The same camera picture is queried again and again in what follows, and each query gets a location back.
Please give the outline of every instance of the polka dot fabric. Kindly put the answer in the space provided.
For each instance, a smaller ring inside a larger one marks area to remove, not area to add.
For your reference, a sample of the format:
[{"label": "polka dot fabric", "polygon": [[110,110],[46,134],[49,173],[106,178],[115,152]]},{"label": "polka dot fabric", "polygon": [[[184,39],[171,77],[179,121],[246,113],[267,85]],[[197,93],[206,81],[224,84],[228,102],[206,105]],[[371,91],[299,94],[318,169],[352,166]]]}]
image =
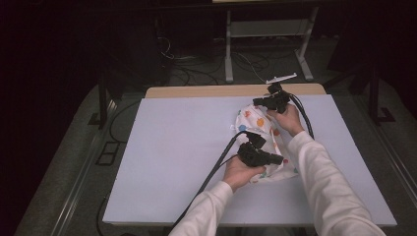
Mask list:
[{"label": "polka dot fabric", "polygon": [[[259,134],[267,141],[262,147],[262,150],[284,157],[280,165],[266,165],[267,170],[262,174],[254,176],[250,180],[251,183],[278,181],[297,175],[297,171],[289,159],[277,126],[273,119],[261,107],[251,104],[243,107],[238,112],[235,124],[236,133],[248,131]],[[237,138],[237,141],[239,144],[243,144],[249,140],[245,135],[241,135]]]}]

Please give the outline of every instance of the person's left hand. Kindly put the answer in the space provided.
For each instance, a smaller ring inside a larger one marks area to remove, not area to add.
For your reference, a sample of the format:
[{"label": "person's left hand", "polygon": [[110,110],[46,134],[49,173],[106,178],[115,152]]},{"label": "person's left hand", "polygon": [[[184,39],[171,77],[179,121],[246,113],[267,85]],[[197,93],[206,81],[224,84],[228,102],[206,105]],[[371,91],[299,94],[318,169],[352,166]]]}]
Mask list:
[{"label": "person's left hand", "polygon": [[223,181],[232,188],[234,193],[237,189],[246,185],[252,177],[257,174],[262,174],[265,170],[266,168],[264,166],[247,166],[236,155],[227,161]]}]

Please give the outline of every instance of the white sleeve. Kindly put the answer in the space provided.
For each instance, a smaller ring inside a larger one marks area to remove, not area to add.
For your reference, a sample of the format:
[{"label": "white sleeve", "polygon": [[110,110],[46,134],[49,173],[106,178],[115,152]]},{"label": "white sleeve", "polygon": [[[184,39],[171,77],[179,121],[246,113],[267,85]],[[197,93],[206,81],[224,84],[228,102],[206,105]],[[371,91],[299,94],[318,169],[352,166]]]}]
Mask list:
[{"label": "white sleeve", "polygon": [[230,186],[219,181],[211,190],[196,196],[184,218],[169,235],[214,236],[224,208],[232,196],[233,191]]},{"label": "white sleeve", "polygon": [[291,140],[288,150],[319,235],[385,235],[321,144],[304,131]]}]

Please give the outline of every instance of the hand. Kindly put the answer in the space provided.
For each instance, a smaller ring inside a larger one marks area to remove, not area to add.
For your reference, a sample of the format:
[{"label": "hand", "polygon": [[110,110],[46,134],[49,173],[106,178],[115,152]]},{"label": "hand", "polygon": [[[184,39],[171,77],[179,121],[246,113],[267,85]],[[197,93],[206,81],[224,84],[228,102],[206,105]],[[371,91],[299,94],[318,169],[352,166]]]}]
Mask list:
[{"label": "hand", "polygon": [[286,109],[282,114],[279,114],[274,110],[268,110],[267,114],[275,118],[282,129],[288,131],[292,137],[304,131],[304,128],[300,122],[298,109],[292,104],[287,104]]},{"label": "hand", "polygon": [[234,193],[237,189],[246,185],[252,177],[264,173],[265,170],[266,168],[264,166],[247,166],[236,155],[227,161],[223,181],[232,188]]}]

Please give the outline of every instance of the white tabletop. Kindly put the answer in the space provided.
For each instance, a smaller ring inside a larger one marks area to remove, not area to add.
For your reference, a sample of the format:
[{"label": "white tabletop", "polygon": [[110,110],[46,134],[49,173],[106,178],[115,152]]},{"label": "white tabletop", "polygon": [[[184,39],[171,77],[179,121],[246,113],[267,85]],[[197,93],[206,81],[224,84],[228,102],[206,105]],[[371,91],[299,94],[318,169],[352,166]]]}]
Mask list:
[{"label": "white tabletop", "polygon": [[[346,176],[380,226],[395,225],[387,203],[366,167],[331,95],[299,95],[316,140]],[[145,98],[138,110],[103,221],[171,225],[206,179],[235,135],[240,108],[252,96]],[[284,141],[289,140],[281,132]],[[235,144],[229,155],[236,153]],[[213,176],[208,188],[219,181]],[[234,226],[312,225],[299,176],[248,184],[227,206],[220,224]]]}]

